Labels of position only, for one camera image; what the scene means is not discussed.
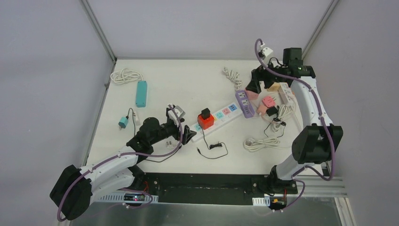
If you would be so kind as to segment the pink cube socket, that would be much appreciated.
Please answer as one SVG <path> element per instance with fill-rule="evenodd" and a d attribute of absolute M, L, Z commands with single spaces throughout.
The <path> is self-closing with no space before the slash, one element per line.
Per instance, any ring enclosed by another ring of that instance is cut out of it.
<path fill-rule="evenodd" d="M 258 93 L 253 92 L 253 91 L 250 91 L 250 90 L 245 90 L 245 93 L 246 93 L 246 95 L 247 95 L 247 97 L 248 97 L 248 99 L 249 99 L 250 101 L 252 101 L 252 100 L 257 100 L 258 97 L 259 97 L 259 94 L 258 94 Z"/>

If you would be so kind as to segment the red cube socket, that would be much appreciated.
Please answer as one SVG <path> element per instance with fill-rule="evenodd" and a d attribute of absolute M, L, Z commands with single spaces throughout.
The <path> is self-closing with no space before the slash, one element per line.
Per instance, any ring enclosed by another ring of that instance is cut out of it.
<path fill-rule="evenodd" d="M 214 118 L 214 116 L 211 114 L 208 118 L 204 119 L 204 118 L 202 117 L 202 115 L 200 114 L 200 115 L 198 115 L 198 117 L 197 117 L 197 122 L 198 122 L 198 124 L 201 126 L 201 128 L 202 128 L 203 130 L 206 130 L 206 129 L 208 129 L 208 128 L 210 128 L 210 127 L 212 127 L 212 126 L 214 125 L 215 118 Z"/>

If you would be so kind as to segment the purple power strip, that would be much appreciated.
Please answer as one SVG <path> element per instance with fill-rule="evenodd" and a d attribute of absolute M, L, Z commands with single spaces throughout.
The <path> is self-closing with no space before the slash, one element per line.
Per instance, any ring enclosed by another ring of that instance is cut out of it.
<path fill-rule="evenodd" d="M 252 107 L 252 104 L 249 101 L 249 98 L 244 90 L 237 90 L 235 92 L 235 97 L 237 102 L 243 112 L 245 118 L 252 118 L 255 114 L 255 111 Z"/>

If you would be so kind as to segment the black charger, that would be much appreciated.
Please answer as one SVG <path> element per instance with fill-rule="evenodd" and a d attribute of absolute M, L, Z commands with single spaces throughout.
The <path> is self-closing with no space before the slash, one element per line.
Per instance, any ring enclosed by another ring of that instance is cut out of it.
<path fill-rule="evenodd" d="M 211 115 L 211 112 L 210 112 L 210 110 L 209 110 L 208 108 L 205 108 L 205 109 L 203 109 L 203 110 L 201 111 L 200 114 L 202 115 L 202 117 L 203 117 L 204 119 L 206 119 L 206 118 L 208 118 L 208 117 Z M 209 160 L 220 159 L 220 158 L 223 158 L 223 157 L 225 157 L 225 156 L 228 155 L 229 151 L 228 151 L 227 146 L 226 146 L 226 144 L 225 144 L 224 142 L 218 142 L 218 143 L 213 144 L 213 145 L 208 145 L 208 143 L 207 143 L 207 141 L 206 141 L 205 130 L 203 130 L 203 129 L 201 128 L 201 132 L 202 132 L 203 140 L 204 140 L 204 142 L 205 142 L 206 147 L 207 147 L 208 150 L 212 150 L 212 149 L 214 149 L 214 148 L 216 148 L 216 147 L 224 147 L 225 150 L 226 150 L 226 153 L 223 154 L 223 155 L 221 155 L 221 156 L 218 156 L 218 157 L 207 157 L 207 156 L 205 156 L 204 154 L 202 154 L 202 153 L 201 153 L 201 150 L 197 147 L 197 152 L 199 153 L 199 155 L 201 155 L 202 157 L 204 157 L 204 158 L 206 158 L 206 159 L 209 159 Z"/>

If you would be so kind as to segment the white long power strip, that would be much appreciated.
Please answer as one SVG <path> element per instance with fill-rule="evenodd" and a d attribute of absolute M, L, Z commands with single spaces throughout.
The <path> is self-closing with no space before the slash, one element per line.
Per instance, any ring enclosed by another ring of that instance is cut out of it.
<path fill-rule="evenodd" d="M 190 126 L 190 130 L 194 130 L 197 132 L 197 134 L 191 139 L 191 142 L 196 143 L 202 140 L 204 136 L 212 134 L 213 132 L 226 126 L 228 123 L 243 116 L 243 112 L 239 107 L 238 102 L 234 101 L 227 106 L 221 108 L 220 110 L 215 111 L 214 113 L 212 113 L 212 115 L 214 117 L 214 124 L 209 128 L 202 130 L 198 122 Z"/>

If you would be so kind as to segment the teal power strip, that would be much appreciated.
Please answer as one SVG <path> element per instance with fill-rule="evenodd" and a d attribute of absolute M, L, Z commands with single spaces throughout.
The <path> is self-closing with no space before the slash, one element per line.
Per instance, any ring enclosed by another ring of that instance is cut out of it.
<path fill-rule="evenodd" d="M 148 85 L 146 81 L 139 81 L 136 87 L 136 106 L 138 108 L 144 108 L 147 104 L 147 89 Z"/>

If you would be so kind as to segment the teal charger plug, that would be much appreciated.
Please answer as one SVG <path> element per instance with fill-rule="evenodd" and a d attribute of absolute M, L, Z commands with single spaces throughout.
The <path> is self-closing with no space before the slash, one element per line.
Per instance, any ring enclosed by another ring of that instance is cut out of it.
<path fill-rule="evenodd" d="M 125 129 L 128 124 L 128 116 L 121 117 L 120 121 L 118 122 L 118 126 L 120 129 Z"/>

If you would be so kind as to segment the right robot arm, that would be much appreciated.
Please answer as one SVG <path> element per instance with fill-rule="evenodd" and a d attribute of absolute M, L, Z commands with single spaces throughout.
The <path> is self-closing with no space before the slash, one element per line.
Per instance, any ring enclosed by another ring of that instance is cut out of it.
<path fill-rule="evenodd" d="M 301 48 L 286 48 L 283 65 L 274 67 L 265 60 L 272 54 L 265 45 L 255 46 L 255 55 L 261 64 L 251 72 L 247 85 L 259 94 L 259 82 L 269 88 L 275 82 L 286 82 L 294 92 L 302 115 L 303 130 L 294 139 L 292 153 L 282 163 L 272 167 L 265 186 L 273 193 L 295 185 L 294 178 L 305 169 L 313 170 L 325 181 L 335 175 L 335 152 L 343 137 L 343 128 L 329 118 L 319 98 L 314 69 L 304 65 Z"/>

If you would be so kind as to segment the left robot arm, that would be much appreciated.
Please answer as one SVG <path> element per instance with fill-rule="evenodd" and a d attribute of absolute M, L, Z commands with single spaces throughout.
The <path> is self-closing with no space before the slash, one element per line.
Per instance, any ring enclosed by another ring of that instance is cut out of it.
<path fill-rule="evenodd" d="M 144 178 L 130 168 L 147 157 L 160 157 L 153 153 L 153 144 L 173 137 L 178 141 L 174 150 L 168 153 L 173 155 L 197 134 L 183 125 L 183 116 L 179 106 L 169 105 L 165 123 L 160 124 L 154 117 L 146 118 L 135 135 L 111 156 L 80 168 L 66 167 L 49 194 L 58 207 L 56 219 L 59 222 L 74 220 L 98 198 L 116 190 L 127 187 L 139 190 Z"/>

